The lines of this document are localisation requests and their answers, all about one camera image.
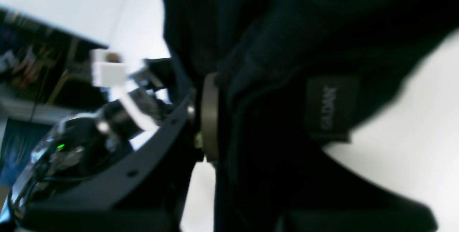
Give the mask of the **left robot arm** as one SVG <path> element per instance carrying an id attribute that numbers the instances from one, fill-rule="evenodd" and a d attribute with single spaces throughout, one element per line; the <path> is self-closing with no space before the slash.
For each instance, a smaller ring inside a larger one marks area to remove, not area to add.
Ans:
<path id="1" fill-rule="evenodd" d="M 129 97 L 158 128 L 172 105 L 157 98 L 156 92 L 175 82 L 174 72 L 169 58 L 144 63 L 131 75 L 138 88 Z M 33 201 L 77 186 L 118 163 L 133 152 L 130 140 L 143 133 L 119 100 L 61 119 L 29 153 L 5 201 L 6 209 L 16 219 L 22 218 Z"/>

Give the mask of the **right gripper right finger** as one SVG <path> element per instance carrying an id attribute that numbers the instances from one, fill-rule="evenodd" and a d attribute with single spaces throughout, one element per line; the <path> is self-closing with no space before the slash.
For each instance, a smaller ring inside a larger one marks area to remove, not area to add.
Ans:
<path id="1" fill-rule="evenodd" d="M 298 160 L 281 232 L 435 232 L 430 208 L 371 183 L 322 151 Z"/>

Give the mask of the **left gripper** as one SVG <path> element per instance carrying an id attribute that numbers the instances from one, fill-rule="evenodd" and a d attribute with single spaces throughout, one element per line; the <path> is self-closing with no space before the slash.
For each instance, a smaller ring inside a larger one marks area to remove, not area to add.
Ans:
<path id="1" fill-rule="evenodd" d="M 132 139 L 155 132 L 175 108 L 159 93 L 174 88 L 175 74 L 169 58 L 144 59 L 143 66 L 128 72 L 123 85 L 107 87 L 117 98 L 97 111 L 96 127 L 103 134 Z"/>

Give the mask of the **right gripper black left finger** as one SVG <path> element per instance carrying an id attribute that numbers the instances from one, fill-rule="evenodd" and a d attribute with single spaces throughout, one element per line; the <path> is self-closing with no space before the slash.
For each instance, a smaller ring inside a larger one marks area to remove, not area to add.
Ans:
<path id="1" fill-rule="evenodd" d="M 155 132 L 130 140 L 133 152 L 98 175 L 33 201 L 17 231 L 178 232 L 196 162 L 218 160 L 218 87 L 208 74 Z"/>

